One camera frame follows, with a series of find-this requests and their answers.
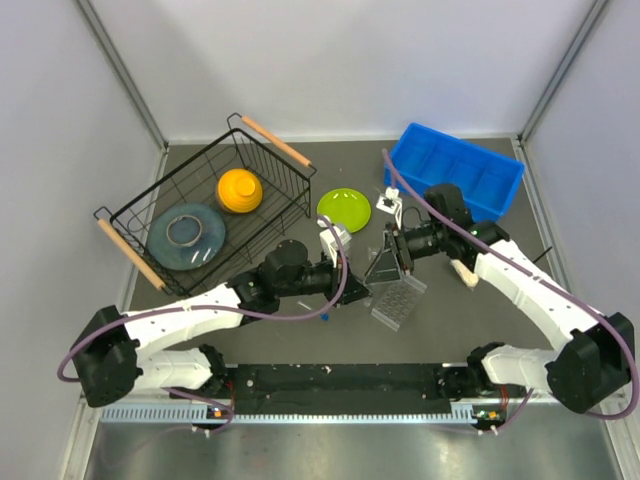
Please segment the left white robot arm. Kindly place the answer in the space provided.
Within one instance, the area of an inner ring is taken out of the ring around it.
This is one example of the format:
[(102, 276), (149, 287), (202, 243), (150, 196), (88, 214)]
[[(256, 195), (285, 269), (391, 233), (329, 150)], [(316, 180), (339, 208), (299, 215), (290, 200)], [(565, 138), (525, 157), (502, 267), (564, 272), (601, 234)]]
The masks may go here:
[(203, 294), (137, 313), (100, 309), (74, 343), (71, 360), (93, 408), (155, 389), (213, 397), (229, 382), (221, 353), (208, 345), (184, 351), (175, 345), (267, 320), (286, 297), (323, 295), (330, 306), (342, 306), (369, 294), (345, 256), (322, 255), (312, 263), (304, 244), (285, 240), (257, 267)]

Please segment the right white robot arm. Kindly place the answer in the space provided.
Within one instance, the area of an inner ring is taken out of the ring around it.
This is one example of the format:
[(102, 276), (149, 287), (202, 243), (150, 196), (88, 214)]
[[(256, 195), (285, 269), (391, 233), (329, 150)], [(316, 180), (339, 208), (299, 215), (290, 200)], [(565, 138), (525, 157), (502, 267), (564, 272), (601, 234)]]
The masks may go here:
[(475, 221), (461, 190), (436, 185), (422, 199), (427, 220), (407, 228), (402, 200), (389, 187), (377, 209), (393, 215), (383, 231), (383, 246), (366, 273), (370, 283), (412, 274), (416, 260), (445, 254), (467, 284), (485, 281), (520, 310), (550, 344), (523, 349), (503, 342), (474, 349), (466, 380), (487, 396), (511, 384), (551, 394), (567, 409), (585, 414), (622, 387), (639, 383), (634, 366), (634, 328), (620, 313), (605, 316), (579, 302), (540, 270), (491, 220)]

